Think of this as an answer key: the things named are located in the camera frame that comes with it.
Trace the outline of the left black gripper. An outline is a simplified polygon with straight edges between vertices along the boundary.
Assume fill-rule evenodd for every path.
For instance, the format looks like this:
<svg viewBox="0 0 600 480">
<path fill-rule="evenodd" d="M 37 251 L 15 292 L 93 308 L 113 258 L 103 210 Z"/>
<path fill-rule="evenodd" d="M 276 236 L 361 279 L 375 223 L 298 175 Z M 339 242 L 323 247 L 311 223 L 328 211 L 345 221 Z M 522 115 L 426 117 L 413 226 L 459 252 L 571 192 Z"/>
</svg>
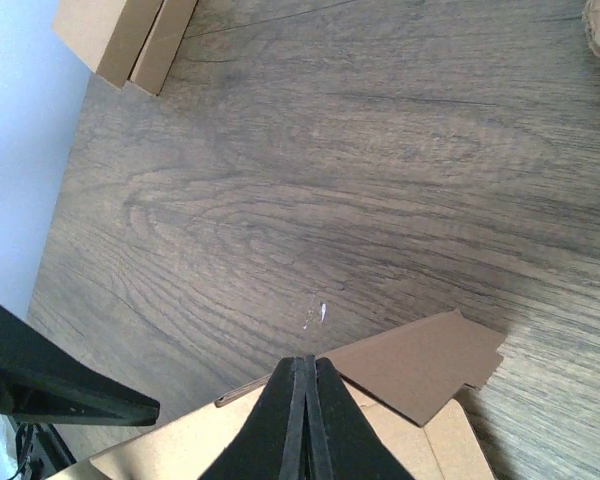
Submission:
<svg viewBox="0 0 600 480">
<path fill-rule="evenodd" d="M 151 426 L 159 412 L 157 400 L 89 369 L 0 305 L 0 479 L 47 479 L 75 464 L 49 424 Z"/>
</svg>

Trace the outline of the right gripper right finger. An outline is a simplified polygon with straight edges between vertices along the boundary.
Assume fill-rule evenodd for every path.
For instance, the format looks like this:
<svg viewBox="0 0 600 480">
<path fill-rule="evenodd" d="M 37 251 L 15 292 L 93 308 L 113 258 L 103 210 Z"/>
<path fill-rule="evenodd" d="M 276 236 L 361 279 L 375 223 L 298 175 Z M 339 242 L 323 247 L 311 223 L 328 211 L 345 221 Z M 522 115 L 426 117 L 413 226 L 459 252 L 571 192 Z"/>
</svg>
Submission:
<svg viewBox="0 0 600 480">
<path fill-rule="evenodd" d="M 305 358 L 308 479 L 411 479 L 327 358 Z"/>
</svg>

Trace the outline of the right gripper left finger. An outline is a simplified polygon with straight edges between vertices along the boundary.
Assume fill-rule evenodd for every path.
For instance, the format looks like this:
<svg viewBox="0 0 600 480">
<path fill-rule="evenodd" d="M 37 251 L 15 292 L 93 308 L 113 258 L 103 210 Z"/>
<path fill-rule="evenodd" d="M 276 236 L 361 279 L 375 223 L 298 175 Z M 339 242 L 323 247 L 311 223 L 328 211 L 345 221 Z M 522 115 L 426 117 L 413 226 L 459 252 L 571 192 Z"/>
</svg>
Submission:
<svg viewBox="0 0 600 480">
<path fill-rule="evenodd" d="M 203 479 L 303 479 L 306 362 L 282 359 L 242 428 Z"/>
</svg>

